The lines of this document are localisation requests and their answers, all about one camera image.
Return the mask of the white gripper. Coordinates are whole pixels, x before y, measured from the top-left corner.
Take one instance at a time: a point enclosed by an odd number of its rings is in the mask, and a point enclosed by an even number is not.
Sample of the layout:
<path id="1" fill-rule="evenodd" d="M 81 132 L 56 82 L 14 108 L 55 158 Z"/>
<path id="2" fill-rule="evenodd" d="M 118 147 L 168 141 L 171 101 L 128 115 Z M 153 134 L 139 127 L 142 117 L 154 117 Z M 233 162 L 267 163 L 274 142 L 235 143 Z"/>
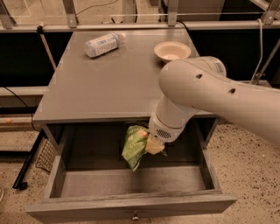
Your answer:
<path id="1" fill-rule="evenodd" d="M 153 112 L 149 121 L 149 130 L 145 151 L 155 155 L 165 148 L 165 143 L 174 142 L 185 129 L 190 116 L 183 114 L 160 115 Z"/>

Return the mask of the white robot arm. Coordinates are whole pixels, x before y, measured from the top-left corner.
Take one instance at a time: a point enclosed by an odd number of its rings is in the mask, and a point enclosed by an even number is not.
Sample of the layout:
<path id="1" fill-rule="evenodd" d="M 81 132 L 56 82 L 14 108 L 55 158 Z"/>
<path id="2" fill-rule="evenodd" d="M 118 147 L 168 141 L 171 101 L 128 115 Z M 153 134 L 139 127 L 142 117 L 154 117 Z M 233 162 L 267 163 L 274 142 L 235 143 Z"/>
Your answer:
<path id="1" fill-rule="evenodd" d="M 201 110 L 279 145 L 280 90 L 230 80 L 225 73 L 214 57 L 167 63 L 158 77 L 163 95 L 150 117 L 145 150 L 150 154 L 162 151 Z"/>

